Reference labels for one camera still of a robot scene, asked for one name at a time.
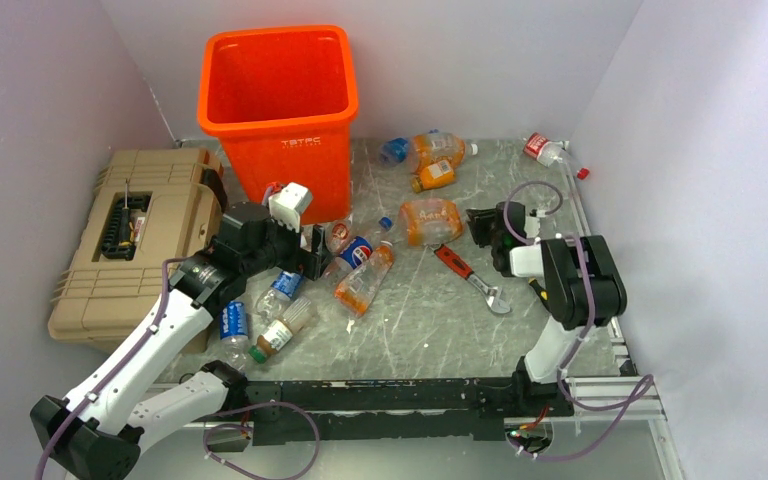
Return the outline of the wide orange label bottle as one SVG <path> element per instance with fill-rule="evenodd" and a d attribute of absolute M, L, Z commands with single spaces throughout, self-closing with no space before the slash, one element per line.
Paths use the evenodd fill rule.
<path fill-rule="evenodd" d="M 464 222 L 454 202 L 425 198 L 401 205 L 396 232 L 409 246 L 443 244 L 463 234 Z"/>

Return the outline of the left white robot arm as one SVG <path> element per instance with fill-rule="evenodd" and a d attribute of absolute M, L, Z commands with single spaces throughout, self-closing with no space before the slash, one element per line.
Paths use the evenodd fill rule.
<path fill-rule="evenodd" d="M 153 397 L 144 394 L 162 370 L 222 310 L 245 292 L 248 280 L 278 267 L 317 278 L 328 251 L 321 228 L 302 247 L 301 217 L 308 198 L 239 202 L 219 232 L 197 253 L 161 266 L 162 287 L 145 318 L 86 380 L 64 397 L 43 396 L 30 417 L 42 446 L 34 476 L 55 461 L 78 479 L 124 479 L 160 439 L 199 417 L 239 417 L 247 406 L 245 377 L 212 361 L 187 383 Z"/>

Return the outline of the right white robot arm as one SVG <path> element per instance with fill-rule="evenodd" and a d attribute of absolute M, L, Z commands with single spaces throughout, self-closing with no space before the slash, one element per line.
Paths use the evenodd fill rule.
<path fill-rule="evenodd" d="M 545 210 L 518 202 L 468 209 L 473 242 L 488 247 L 495 271 L 522 278 L 549 318 L 534 347 L 521 359 L 511 388 L 517 411 L 534 415 L 550 399 L 547 385 L 565 377 L 591 330 L 606 326 L 627 307 L 627 293 L 604 237 L 538 236 Z"/>

